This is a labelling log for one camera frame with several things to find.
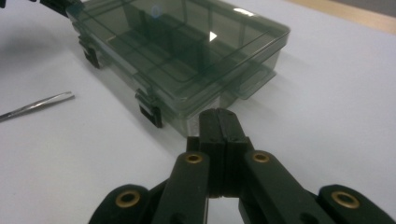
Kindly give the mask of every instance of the box lid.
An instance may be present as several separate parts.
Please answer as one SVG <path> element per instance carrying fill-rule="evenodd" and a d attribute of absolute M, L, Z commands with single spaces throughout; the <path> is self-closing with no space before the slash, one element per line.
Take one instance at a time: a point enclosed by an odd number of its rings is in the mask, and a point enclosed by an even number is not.
<path fill-rule="evenodd" d="M 279 51 L 289 33 L 286 26 L 210 0 L 91 0 L 67 12 L 81 35 L 141 91 L 180 111 L 232 88 L 246 70 L 255 70 L 249 67 L 262 66 Z"/>

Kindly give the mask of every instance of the white table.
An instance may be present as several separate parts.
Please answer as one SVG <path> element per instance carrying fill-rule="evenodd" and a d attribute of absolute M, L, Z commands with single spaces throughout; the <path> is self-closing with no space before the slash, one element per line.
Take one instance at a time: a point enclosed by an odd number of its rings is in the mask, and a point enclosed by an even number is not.
<path fill-rule="evenodd" d="M 396 218 L 396 36 L 286 1 L 228 0 L 291 29 L 274 77 L 235 112 L 257 149 L 315 193 L 349 186 Z M 87 223 L 114 188 L 165 180 L 186 139 L 156 129 L 131 91 L 84 58 L 68 19 L 26 0 L 0 10 L 0 113 L 63 91 L 76 99 L 0 123 L 0 223 Z M 208 223 L 242 223 L 236 199 Z"/>

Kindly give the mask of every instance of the plastic compartment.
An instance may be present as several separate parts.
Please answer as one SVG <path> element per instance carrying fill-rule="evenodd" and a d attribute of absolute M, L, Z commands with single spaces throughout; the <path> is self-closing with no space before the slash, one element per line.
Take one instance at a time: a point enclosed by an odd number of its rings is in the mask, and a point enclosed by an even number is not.
<path fill-rule="evenodd" d="M 184 135 L 197 132 L 202 110 L 247 99 L 270 80 L 290 31 L 208 0 L 91 0 L 67 13 L 81 45 Z"/>

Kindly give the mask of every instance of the transparent container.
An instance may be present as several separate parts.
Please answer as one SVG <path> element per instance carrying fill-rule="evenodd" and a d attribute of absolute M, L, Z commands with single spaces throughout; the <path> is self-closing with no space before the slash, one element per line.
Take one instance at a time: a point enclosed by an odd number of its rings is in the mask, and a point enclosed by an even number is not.
<path fill-rule="evenodd" d="M 210 0 L 91 0 L 67 13 L 87 58 L 121 75 L 154 124 L 183 135 L 197 133 L 201 111 L 269 81 L 290 31 Z"/>

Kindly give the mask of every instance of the plastic box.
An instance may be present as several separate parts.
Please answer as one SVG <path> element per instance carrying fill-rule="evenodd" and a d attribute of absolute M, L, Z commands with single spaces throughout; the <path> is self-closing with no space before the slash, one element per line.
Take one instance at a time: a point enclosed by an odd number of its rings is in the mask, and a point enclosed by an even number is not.
<path fill-rule="evenodd" d="M 67 13 L 87 59 L 121 75 L 155 125 L 183 135 L 197 133 L 201 111 L 269 81 L 290 31 L 210 0 L 91 0 Z"/>

